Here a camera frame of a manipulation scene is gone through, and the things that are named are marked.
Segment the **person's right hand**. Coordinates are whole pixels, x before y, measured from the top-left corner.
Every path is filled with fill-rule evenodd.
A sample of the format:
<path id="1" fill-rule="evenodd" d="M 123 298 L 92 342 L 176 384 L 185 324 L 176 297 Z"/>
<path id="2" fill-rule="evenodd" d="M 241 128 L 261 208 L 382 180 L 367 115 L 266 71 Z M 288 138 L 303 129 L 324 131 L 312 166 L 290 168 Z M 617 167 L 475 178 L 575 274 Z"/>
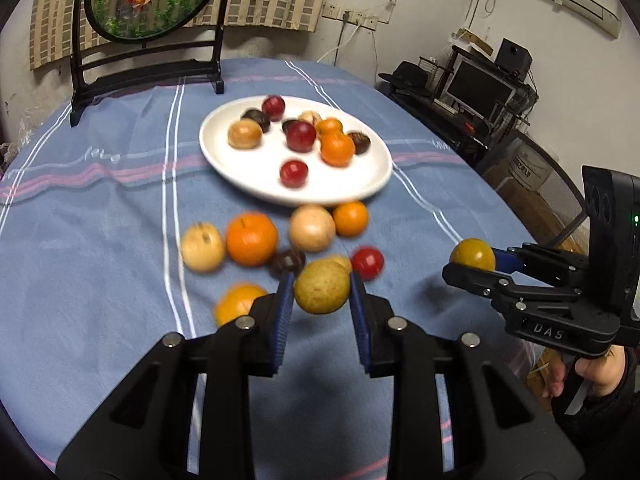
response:
<path id="1" fill-rule="evenodd" d="M 626 352 L 621 346 L 612 346 L 604 356 L 596 360 L 579 359 L 575 364 L 578 376 L 592 382 L 593 396 L 608 396 L 625 376 Z M 548 363 L 547 385 L 544 387 L 544 398 L 560 396 L 564 389 L 567 368 L 560 352 L 552 350 Z"/>

